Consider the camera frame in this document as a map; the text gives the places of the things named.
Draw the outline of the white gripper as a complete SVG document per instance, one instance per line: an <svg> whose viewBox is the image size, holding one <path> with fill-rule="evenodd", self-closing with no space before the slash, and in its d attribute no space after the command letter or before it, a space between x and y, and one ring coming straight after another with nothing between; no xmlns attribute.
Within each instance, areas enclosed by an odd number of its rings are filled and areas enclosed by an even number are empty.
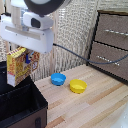
<svg viewBox="0 0 128 128"><path fill-rule="evenodd" d="M1 16L0 36L3 40L30 49L28 60L31 61L34 51L45 54L52 50L54 35L50 28L28 31L18 29L9 16Z"/></svg>

